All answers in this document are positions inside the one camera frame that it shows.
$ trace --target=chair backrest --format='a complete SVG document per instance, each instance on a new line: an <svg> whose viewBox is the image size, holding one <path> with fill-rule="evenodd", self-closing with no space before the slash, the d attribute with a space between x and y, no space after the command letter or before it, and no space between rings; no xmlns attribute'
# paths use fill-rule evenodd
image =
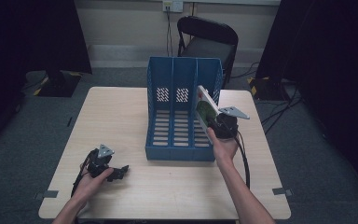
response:
<svg viewBox="0 0 358 224"><path fill-rule="evenodd" d="M228 25L216 21L209 21L195 16L186 16L177 22L180 41L183 43L183 35L192 35L203 39L234 45L238 45L237 33Z"/></svg>

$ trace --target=forearm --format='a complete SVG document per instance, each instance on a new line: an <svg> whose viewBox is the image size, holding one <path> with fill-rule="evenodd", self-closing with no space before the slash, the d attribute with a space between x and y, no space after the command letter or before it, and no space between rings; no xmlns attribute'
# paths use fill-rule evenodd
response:
<svg viewBox="0 0 358 224"><path fill-rule="evenodd" d="M63 207L61 212L52 222L53 224L73 223L78 212L82 209L84 203L76 198L71 198Z"/></svg>
<svg viewBox="0 0 358 224"><path fill-rule="evenodd" d="M219 169L225 179L241 224L275 223L263 204L247 188L232 161L220 162Z"/></svg>

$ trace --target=person's right hand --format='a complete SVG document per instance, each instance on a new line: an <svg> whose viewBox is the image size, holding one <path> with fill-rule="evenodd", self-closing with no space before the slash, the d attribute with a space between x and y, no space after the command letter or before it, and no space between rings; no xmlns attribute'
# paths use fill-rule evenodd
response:
<svg viewBox="0 0 358 224"><path fill-rule="evenodd" d="M232 163L235 153L238 150L238 144L233 139L218 139L212 128L207 129L207 133L213 142L213 154L216 158L217 165Z"/></svg>

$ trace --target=blue file organizer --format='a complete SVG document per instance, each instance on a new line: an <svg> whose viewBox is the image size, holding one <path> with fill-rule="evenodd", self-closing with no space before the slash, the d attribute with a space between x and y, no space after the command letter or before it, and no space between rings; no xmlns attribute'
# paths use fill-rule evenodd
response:
<svg viewBox="0 0 358 224"><path fill-rule="evenodd" d="M197 87L218 104L219 59L151 57L147 68L148 160L214 161L213 146L195 116Z"/></svg>

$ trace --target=folding chair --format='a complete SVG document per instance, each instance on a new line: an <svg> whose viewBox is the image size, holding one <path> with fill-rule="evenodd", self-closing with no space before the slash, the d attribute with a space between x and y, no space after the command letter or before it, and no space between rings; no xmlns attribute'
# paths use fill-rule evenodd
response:
<svg viewBox="0 0 358 224"><path fill-rule="evenodd" d="M222 89L229 82L238 46L237 33L228 25L195 16L186 16L177 22L179 31L178 57L218 58L225 76ZM185 45L183 34L190 35Z"/></svg>

